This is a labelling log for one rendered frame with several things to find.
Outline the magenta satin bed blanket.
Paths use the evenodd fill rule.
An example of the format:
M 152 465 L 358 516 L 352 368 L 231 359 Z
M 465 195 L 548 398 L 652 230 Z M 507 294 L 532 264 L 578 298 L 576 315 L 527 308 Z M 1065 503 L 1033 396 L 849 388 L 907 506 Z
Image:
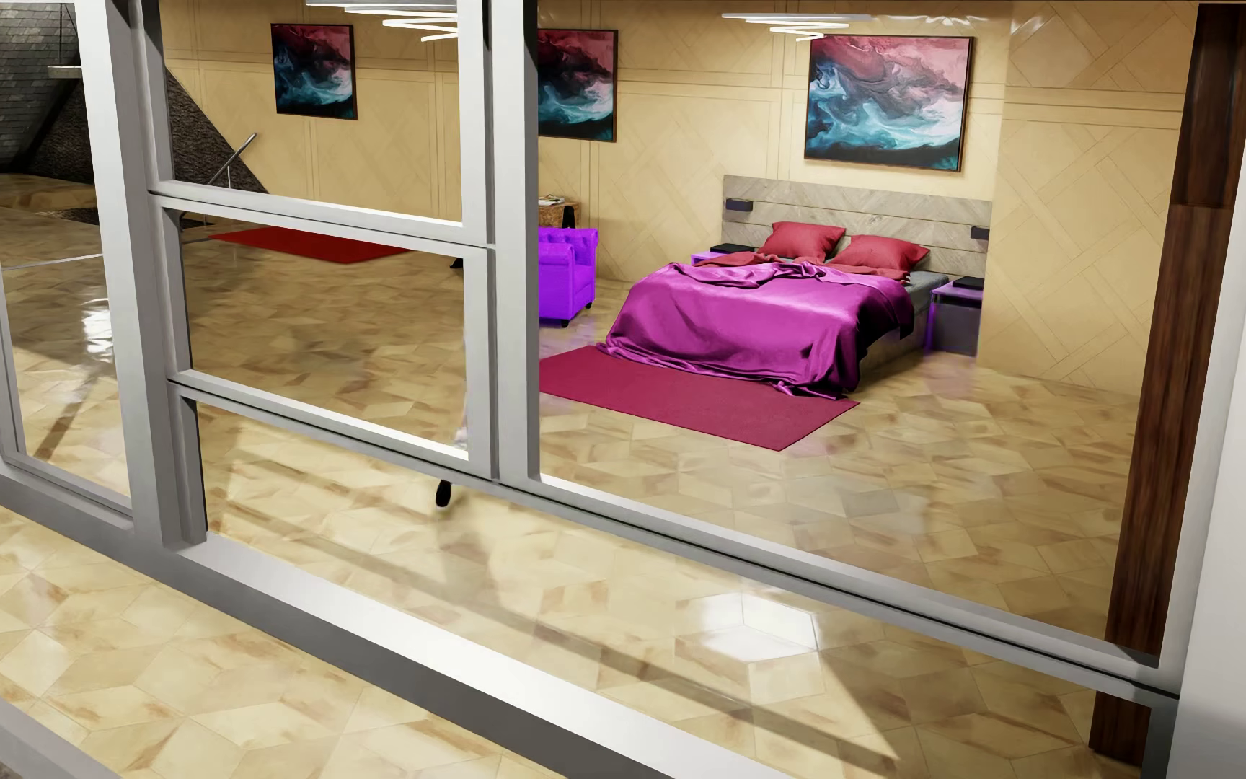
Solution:
M 814 265 L 670 263 L 632 285 L 599 344 L 611 356 L 840 399 L 880 337 L 915 332 L 900 280 Z

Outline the crimson bedside rug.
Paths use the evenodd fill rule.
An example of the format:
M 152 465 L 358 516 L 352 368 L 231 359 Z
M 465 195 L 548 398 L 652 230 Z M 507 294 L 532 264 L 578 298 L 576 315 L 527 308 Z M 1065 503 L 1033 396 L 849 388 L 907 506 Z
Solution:
M 540 389 L 770 451 L 784 451 L 858 405 L 846 399 L 792 398 L 761 381 L 628 361 L 596 346 L 540 361 Z

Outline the red pillow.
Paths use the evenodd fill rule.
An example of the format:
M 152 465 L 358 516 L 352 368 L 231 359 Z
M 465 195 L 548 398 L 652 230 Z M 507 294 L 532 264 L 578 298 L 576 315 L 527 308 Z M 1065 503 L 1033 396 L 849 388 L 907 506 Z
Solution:
M 824 263 L 834 256 L 840 239 L 847 231 L 841 226 L 805 223 L 804 221 L 774 221 L 773 232 L 758 254 L 785 259 L 807 259 Z
M 850 274 L 873 274 L 891 280 L 907 280 L 915 265 L 927 256 L 930 248 L 910 241 L 858 234 L 850 239 L 844 251 L 826 260 L 826 264 Z

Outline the red floor rug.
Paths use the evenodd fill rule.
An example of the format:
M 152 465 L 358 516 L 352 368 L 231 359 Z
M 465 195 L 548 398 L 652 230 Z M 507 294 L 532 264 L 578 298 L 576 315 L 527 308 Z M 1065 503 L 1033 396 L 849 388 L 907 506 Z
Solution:
M 258 251 L 275 251 L 282 252 L 282 254 L 339 263 L 339 265 L 353 265 L 354 263 L 396 257 L 410 252 L 407 248 L 378 244 L 378 242 L 341 239 L 341 237 L 275 226 L 217 233 L 212 234 L 211 239 L 252 247 Z

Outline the large abstract red blue painting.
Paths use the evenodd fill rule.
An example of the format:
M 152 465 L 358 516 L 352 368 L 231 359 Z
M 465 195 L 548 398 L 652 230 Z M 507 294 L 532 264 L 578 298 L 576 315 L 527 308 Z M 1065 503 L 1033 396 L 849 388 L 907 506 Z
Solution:
M 972 59 L 963 36 L 812 40 L 805 158 L 959 170 Z

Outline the metal stair handrail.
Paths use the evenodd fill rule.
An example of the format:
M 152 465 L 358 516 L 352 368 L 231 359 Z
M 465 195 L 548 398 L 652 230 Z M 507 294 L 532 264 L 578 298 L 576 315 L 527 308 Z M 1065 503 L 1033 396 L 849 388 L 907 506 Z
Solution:
M 242 143 L 242 146 L 238 147 L 238 150 L 233 150 L 231 157 L 227 158 L 223 162 L 223 165 L 221 165 L 221 167 L 216 170 L 216 173 L 213 173 L 209 177 L 209 179 L 206 179 L 206 186 L 216 184 L 217 179 L 221 179 L 221 176 L 223 176 L 226 179 L 226 186 L 229 188 L 233 187 L 233 174 L 231 174 L 231 168 L 233 168 L 233 165 L 235 165 L 235 162 L 239 161 L 240 155 L 243 155 L 245 150 L 248 150 L 248 147 L 253 143 L 253 141 L 255 141 L 255 138 L 257 138 L 257 132 L 253 132 L 244 141 L 244 143 Z M 179 224 L 179 231 L 187 231 L 187 229 L 197 229 L 197 227 L 209 227 L 212 224 L 216 224 L 216 222 L 212 221 L 209 216 L 202 216 L 201 219 L 191 219 L 188 218 L 187 212 L 182 212 L 179 214 L 179 218 L 177 218 L 177 224 Z

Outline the dark brown wooden column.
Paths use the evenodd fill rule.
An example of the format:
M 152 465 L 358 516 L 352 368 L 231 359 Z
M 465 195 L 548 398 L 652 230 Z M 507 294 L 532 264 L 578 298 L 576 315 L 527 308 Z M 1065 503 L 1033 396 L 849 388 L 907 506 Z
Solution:
M 1246 4 L 1202 4 L 1190 55 L 1105 639 L 1156 661 L 1246 138 Z

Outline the dark stone staircase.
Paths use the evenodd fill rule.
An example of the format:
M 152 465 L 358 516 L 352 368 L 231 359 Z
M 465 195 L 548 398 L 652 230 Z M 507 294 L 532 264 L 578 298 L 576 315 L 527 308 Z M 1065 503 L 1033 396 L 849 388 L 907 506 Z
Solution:
M 227 140 L 198 90 L 169 71 L 187 30 L 169 17 L 213 0 L 0 2 L 0 173 L 98 183 L 105 198 L 159 184 L 191 189 L 248 137 Z M 233 189 L 265 193 L 247 160 Z

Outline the grey window frame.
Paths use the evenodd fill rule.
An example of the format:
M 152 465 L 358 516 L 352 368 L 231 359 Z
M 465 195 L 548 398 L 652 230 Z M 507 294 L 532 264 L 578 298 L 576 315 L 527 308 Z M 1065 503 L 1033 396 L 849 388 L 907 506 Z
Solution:
M 169 71 L 265 193 L 0 201 L 10 718 L 152 779 L 1246 779 L 1246 138 L 1163 651 L 1105 639 L 1216 2 L 548 0 L 623 30 L 599 143 L 540 136 L 537 0 L 213 1 Z M 724 12 L 972 37 L 959 170 L 805 158 L 811 40 Z M 353 25 L 358 118 L 275 112 L 273 24 Z M 725 174 L 991 201 L 978 355 L 784 451 L 543 394 Z M 549 194 L 599 232 L 564 328 Z M 263 226 L 410 252 L 211 239 Z

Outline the grey wooden bed frame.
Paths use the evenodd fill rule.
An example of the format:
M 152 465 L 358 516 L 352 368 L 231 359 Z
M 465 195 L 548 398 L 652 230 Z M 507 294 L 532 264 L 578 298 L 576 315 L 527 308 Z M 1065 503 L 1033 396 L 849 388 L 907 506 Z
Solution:
M 756 179 L 725 174 L 723 198 L 754 201 L 750 214 L 721 209 L 724 242 L 759 246 L 771 233 L 774 221 L 804 221 L 841 226 L 847 231 L 839 248 L 858 234 L 905 239 L 930 248 L 911 272 L 910 295 L 915 303 L 915 328 L 901 338 L 897 330 L 878 338 L 860 361 L 865 373 L 900 361 L 926 349 L 930 292 L 963 275 L 983 277 L 989 241 L 971 239 L 972 226 L 991 226 L 993 203 L 986 199 L 916 194 L 792 179 Z

